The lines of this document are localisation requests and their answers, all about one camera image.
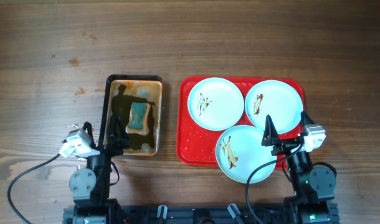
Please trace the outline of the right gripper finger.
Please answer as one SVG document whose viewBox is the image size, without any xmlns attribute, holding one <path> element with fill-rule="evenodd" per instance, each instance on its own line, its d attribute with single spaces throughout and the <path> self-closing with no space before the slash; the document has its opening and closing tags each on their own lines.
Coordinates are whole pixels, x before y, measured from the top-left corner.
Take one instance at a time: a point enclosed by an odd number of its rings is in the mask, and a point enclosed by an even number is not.
<svg viewBox="0 0 380 224">
<path fill-rule="evenodd" d="M 300 113 L 301 116 L 301 125 L 302 125 L 302 133 L 306 133 L 306 127 L 308 125 L 312 125 L 315 122 L 307 115 L 305 111 Z"/>
<path fill-rule="evenodd" d="M 280 138 L 270 115 L 266 115 L 265 130 L 261 145 L 274 146 L 280 144 Z"/>
</svg>

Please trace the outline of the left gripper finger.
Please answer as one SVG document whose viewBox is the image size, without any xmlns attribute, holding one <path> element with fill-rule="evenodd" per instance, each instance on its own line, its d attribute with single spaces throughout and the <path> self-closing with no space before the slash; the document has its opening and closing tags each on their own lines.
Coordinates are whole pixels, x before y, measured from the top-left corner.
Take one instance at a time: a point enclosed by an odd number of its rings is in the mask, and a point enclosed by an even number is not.
<svg viewBox="0 0 380 224">
<path fill-rule="evenodd" d="M 95 147 L 95 142 L 94 142 L 94 138 L 93 138 L 93 128 L 92 128 L 92 124 L 89 123 L 88 121 L 84 122 L 83 126 L 82 126 L 82 129 L 84 131 L 87 132 L 87 134 L 90 136 L 90 140 L 91 140 L 91 143 L 90 143 L 90 147 Z"/>
<path fill-rule="evenodd" d="M 120 115 L 111 115 L 110 122 L 107 127 L 108 140 L 129 140 Z"/>
</svg>

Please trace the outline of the orange green scrub sponge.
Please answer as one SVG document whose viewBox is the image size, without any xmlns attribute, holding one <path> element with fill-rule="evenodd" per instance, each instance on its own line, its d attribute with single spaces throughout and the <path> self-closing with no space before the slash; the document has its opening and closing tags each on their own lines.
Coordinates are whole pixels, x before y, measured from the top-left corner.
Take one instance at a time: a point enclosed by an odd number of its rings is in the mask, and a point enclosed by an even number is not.
<svg viewBox="0 0 380 224">
<path fill-rule="evenodd" d="M 146 136 L 149 133 L 148 114 L 151 105 L 149 103 L 132 103 L 129 122 L 126 125 L 128 134 L 139 134 Z"/>
</svg>

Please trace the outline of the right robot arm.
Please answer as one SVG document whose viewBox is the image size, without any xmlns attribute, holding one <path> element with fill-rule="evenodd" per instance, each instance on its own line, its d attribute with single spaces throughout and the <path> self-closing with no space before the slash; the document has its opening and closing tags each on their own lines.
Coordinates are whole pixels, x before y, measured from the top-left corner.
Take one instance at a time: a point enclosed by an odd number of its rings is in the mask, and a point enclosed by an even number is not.
<svg viewBox="0 0 380 224">
<path fill-rule="evenodd" d="M 294 196 L 283 203 L 283 218 L 287 223 L 339 223 L 338 206 L 331 201 L 335 197 L 336 169 L 326 162 L 313 163 L 312 150 L 319 148 L 326 137 L 320 124 L 314 123 L 302 111 L 302 132 L 292 139 L 280 139 L 268 115 L 265 121 L 263 146 L 272 146 L 272 155 L 283 155 L 287 163 Z"/>
</svg>

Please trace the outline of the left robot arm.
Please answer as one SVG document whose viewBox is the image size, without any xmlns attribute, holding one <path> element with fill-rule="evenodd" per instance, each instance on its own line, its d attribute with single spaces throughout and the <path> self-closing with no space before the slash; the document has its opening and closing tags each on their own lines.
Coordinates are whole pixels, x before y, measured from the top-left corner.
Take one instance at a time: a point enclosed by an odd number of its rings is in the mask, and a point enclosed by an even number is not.
<svg viewBox="0 0 380 224">
<path fill-rule="evenodd" d="M 124 212 L 118 200 L 110 198 L 110 182 L 112 170 L 116 165 L 112 157 L 123 155 L 123 148 L 130 145 L 127 134 L 118 135 L 115 131 L 108 136 L 111 144 L 96 147 L 92 125 L 85 122 L 82 136 L 90 140 L 90 148 L 95 152 L 87 156 L 87 165 L 75 171 L 69 187 L 73 193 L 74 207 L 64 210 L 63 222 L 70 224 L 119 224 L 129 223 L 130 218 Z"/>
</svg>

